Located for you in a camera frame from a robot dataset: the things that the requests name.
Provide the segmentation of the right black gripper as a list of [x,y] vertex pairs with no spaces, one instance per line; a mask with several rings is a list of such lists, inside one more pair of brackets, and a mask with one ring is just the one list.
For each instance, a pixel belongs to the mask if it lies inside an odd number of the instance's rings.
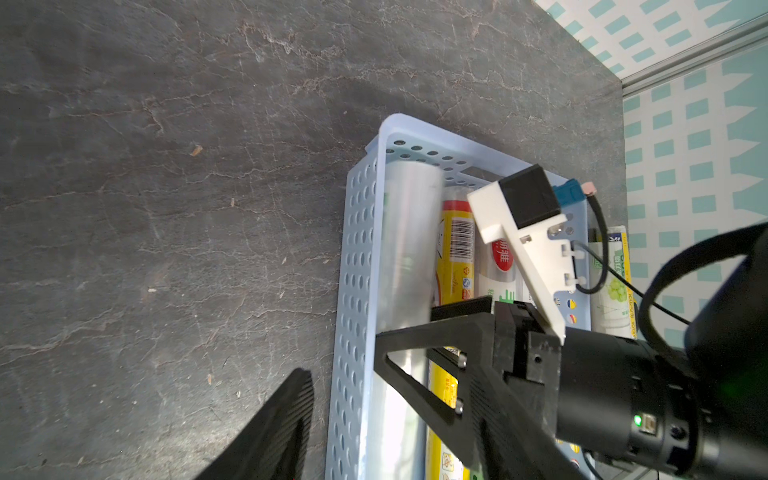
[[[720,471],[713,402],[647,343],[573,329],[559,339],[528,303],[482,296],[431,309],[430,320],[380,333],[375,372],[467,469],[480,465],[471,395],[491,358],[522,409],[557,440],[605,457],[690,478]],[[423,353],[421,380],[391,358]]]

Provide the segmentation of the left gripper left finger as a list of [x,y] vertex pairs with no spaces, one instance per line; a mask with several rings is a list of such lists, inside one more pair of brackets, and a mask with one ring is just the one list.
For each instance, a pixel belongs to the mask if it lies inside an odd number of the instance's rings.
[[197,478],[301,478],[313,406],[311,372],[297,368]]

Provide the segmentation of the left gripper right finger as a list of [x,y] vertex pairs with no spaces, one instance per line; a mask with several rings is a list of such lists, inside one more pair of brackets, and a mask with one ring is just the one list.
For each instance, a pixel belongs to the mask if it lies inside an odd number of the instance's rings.
[[470,377],[472,446],[467,463],[486,479],[582,479],[503,380],[480,371]]

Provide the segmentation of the yellow plastic wrap roll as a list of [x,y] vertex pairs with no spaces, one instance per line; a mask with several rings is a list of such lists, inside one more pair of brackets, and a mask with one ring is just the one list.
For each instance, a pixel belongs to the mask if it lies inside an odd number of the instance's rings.
[[[471,299],[474,293],[474,216],[467,201],[469,189],[444,189],[438,225],[437,265],[433,304],[443,306]],[[427,434],[427,479],[467,479],[469,470],[432,431]]]

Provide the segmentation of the light blue plastic basket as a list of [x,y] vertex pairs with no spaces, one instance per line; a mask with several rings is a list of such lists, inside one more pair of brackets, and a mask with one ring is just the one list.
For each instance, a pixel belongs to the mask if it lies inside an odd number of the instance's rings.
[[422,479],[426,432],[397,394],[374,399],[373,349],[386,167],[412,161],[440,169],[448,186],[471,190],[528,163],[404,114],[386,118],[346,179],[325,476]]

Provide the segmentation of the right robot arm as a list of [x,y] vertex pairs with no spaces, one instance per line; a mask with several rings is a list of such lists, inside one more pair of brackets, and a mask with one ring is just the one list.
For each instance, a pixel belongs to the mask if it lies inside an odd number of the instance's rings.
[[[670,284],[740,264],[688,325],[682,349],[650,311]],[[637,312],[639,340],[571,329],[530,303],[437,307],[380,333],[375,372],[487,479],[578,479],[560,442],[687,479],[767,475],[767,227],[706,239],[662,267]]]

